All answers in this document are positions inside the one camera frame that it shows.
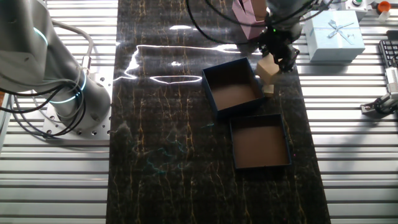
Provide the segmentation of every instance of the gray robot arm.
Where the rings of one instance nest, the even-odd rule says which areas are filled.
[[[42,0],[0,1],[0,30],[0,88],[42,92],[60,82],[77,83],[86,101],[86,115],[77,130],[100,124],[108,114],[110,97],[84,73],[59,39]],[[73,91],[64,89],[50,103],[59,115],[67,117],[78,109],[75,97]]]

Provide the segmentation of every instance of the open cardboard box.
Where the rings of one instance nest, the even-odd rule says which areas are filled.
[[[263,27],[241,26],[248,40],[256,38],[265,29],[267,6],[265,0],[234,0],[232,10],[241,23],[262,25]]]
[[[281,114],[234,118],[230,127],[236,169],[291,165]]]
[[[265,100],[247,58],[204,69],[202,85],[216,119],[255,110]]]

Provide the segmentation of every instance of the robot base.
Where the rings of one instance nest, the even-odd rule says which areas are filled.
[[[104,75],[100,74],[90,74],[90,78],[100,84],[102,84],[110,97],[112,97],[112,89],[113,89],[113,79],[105,78]],[[47,108],[47,116],[49,118],[53,118],[55,121],[59,121],[58,116],[55,112],[55,108],[49,104]],[[61,123],[54,123],[49,119],[44,120],[44,125],[42,131],[58,133],[65,129],[65,125]],[[66,140],[105,140],[109,141],[109,134],[111,130],[111,109],[109,108],[108,115],[105,117],[102,122],[90,129],[85,130],[73,130],[70,133],[60,136],[62,139]]]

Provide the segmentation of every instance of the black marble table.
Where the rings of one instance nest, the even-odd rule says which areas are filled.
[[[244,40],[239,26],[191,2],[205,32]],[[230,0],[213,3],[233,16]],[[255,46],[206,40],[184,0],[120,0],[117,42],[107,223],[330,223],[297,72],[280,75],[254,113],[282,113],[292,165],[238,172],[201,70],[243,57],[255,67]]]

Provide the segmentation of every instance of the red object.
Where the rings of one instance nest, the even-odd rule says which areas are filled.
[[[387,1],[382,1],[377,6],[377,10],[379,12],[384,12],[384,11],[388,12],[388,11],[390,11],[390,9],[391,9],[391,4],[389,2],[387,2]]]

